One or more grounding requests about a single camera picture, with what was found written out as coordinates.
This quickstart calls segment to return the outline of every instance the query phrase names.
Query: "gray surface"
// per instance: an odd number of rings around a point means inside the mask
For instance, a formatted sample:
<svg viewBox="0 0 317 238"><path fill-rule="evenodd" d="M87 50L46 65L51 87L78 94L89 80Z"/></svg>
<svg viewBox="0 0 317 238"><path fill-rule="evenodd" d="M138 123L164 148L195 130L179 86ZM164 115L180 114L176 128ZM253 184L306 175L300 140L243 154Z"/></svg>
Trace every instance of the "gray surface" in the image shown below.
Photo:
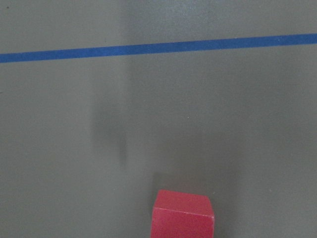
<svg viewBox="0 0 317 238"><path fill-rule="evenodd" d="M317 23L314 1L63 2L2 1L0 51ZM215 238L316 237L316 62L291 46L0 64L0 237L149 237L160 188L209 196Z"/></svg>

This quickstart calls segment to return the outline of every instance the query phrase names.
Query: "cube's front face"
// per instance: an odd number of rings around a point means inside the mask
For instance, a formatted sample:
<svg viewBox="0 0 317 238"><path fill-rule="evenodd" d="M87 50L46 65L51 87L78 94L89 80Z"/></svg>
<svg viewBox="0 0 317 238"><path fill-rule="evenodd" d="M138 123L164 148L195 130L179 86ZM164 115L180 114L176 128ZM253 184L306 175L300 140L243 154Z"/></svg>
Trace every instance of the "cube's front face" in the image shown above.
<svg viewBox="0 0 317 238"><path fill-rule="evenodd" d="M153 209L151 238L212 238L213 217Z"/></svg>

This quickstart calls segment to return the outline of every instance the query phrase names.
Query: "cube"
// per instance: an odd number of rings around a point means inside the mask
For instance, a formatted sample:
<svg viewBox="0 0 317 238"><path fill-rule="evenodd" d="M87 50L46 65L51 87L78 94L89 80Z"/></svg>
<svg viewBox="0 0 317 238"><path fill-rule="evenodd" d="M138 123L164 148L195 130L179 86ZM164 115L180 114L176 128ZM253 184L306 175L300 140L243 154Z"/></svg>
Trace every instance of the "cube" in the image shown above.
<svg viewBox="0 0 317 238"><path fill-rule="evenodd" d="M212 238L214 214L206 196L160 190L153 207L151 238Z"/></svg>

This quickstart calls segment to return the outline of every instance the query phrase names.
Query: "red cube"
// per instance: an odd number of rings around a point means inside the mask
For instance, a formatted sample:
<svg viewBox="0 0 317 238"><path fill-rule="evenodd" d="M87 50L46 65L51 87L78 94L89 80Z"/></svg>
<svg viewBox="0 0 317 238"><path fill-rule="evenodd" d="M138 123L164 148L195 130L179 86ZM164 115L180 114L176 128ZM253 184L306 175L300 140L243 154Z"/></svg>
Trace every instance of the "red cube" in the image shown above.
<svg viewBox="0 0 317 238"><path fill-rule="evenodd" d="M160 190L152 214L151 238L212 238L214 214L206 196Z"/></svg>

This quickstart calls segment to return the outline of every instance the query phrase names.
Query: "blue line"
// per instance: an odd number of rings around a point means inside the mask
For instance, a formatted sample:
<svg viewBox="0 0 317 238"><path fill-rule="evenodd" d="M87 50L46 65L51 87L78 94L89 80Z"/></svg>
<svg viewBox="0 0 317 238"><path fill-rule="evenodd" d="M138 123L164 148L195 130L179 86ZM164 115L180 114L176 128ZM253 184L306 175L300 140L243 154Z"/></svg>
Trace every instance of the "blue line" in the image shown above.
<svg viewBox="0 0 317 238"><path fill-rule="evenodd" d="M61 60L88 57L127 56L186 51L209 51L254 47L317 44L317 34L264 36L236 39L172 42L129 46L110 46L69 50L37 51L0 54L0 63Z"/></svg>

